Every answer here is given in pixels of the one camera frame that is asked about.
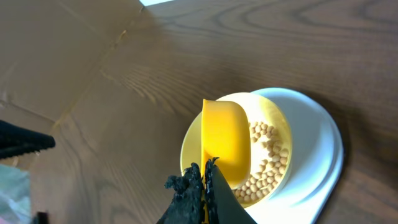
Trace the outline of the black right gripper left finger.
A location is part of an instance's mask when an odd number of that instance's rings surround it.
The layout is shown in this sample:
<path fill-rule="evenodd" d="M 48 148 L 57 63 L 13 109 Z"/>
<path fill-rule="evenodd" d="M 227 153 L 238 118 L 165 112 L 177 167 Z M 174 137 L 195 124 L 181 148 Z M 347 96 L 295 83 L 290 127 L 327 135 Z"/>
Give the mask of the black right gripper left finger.
<path fill-rule="evenodd" d="M 165 188 L 174 189 L 169 207 L 156 224 L 201 224 L 205 220 L 204 190 L 200 168 L 196 163 L 185 169 L 182 176 L 171 175 Z"/>

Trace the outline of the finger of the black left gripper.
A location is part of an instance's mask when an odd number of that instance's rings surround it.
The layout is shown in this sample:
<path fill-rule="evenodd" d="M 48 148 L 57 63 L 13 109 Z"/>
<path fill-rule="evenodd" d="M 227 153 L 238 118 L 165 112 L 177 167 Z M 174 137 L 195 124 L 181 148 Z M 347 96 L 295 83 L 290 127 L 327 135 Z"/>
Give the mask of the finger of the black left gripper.
<path fill-rule="evenodd" d="M 20 128 L 1 120 L 1 159 L 55 147 L 52 136 Z"/>

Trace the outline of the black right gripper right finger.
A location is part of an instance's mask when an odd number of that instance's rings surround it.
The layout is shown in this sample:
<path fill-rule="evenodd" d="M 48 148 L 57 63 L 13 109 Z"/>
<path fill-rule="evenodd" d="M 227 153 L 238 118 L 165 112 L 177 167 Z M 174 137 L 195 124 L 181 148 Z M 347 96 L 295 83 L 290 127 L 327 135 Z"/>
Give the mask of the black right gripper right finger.
<path fill-rule="evenodd" d="M 205 164 L 205 203 L 210 224 L 256 224 L 235 198 L 216 165 L 218 157 Z"/>

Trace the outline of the yellow measuring scoop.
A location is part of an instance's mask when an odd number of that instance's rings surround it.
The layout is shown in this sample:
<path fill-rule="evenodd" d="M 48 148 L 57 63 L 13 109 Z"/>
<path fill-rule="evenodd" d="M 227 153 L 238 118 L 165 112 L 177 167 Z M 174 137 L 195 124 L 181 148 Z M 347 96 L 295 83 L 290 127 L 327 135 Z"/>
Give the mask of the yellow measuring scoop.
<path fill-rule="evenodd" d="M 232 101 L 203 100 L 201 173 L 214 160 L 231 189 L 242 186 L 251 171 L 251 138 L 243 108 Z"/>

